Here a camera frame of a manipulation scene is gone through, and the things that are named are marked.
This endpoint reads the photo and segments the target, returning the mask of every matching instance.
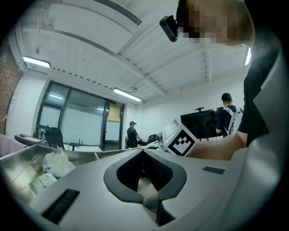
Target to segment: black camera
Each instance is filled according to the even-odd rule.
[[[172,15],[163,17],[162,20],[159,22],[159,25],[165,31],[170,41],[177,41],[179,32],[177,29],[177,22]]]

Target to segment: fluorescent light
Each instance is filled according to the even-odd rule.
[[[247,66],[250,63],[250,59],[251,59],[251,49],[248,47],[247,57],[244,66]]]
[[[137,101],[137,102],[142,101],[141,98],[138,98],[138,97],[133,96],[133,95],[131,95],[131,94],[129,94],[129,93],[126,93],[126,92],[124,92],[124,91],[122,91],[122,90],[120,90],[120,89],[118,89],[118,88],[114,88],[113,91],[114,91],[115,93],[117,93],[117,94],[120,94],[120,95],[122,95],[122,96],[128,97],[128,98],[133,99],[133,100],[135,100],[135,101]]]
[[[39,59],[27,57],[27,56],[23,56],[23,60],[25,62],[28,62],[28,63],[33,63],[33,64],[40,65],[40,66],[43,66],[43,67],[51,68],[50,62],[46,62],[46,61],[43,61],[43,60],[39,60]]]
[[[58,96],[54,96],[54,95],[51,95],[51,94],[49,94],[49,96],[54,97],[54,98],[57,98],[57,99],[61,99],[61,100],[63,100],[63,98],[58,97]]]

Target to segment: tv screen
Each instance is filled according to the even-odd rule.
[[[208,139],[222,136],[216,133],[217,118],[223,107],[191,113],[181,116],[181,122],[197,139]]]

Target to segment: white ceiling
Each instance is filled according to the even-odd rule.
[[[143,22],[136,26],[94,0],[37,1],[20,19],[14,36],[19,56],[47,60],[51,70],[29,68],[72,79],[114,94],[114,87],[149,102],[173,89],[186,90],[236,75],[247,47],[169,41],[160,19],[175,15],[178,0],[114,0]],[[40,45],[36,54],[34,48]]]

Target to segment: white backpack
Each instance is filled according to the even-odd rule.
[[[227,128],[227,125],[225,125],[224,128],[228,135],[235,134],[241,124],[243,113],[241,112],[241,109],[237,106],[236,112],[233,112],[232,109],[230,109],[229,107],[224,108],[224,110],[226,110],[232,117],[229,127]]]

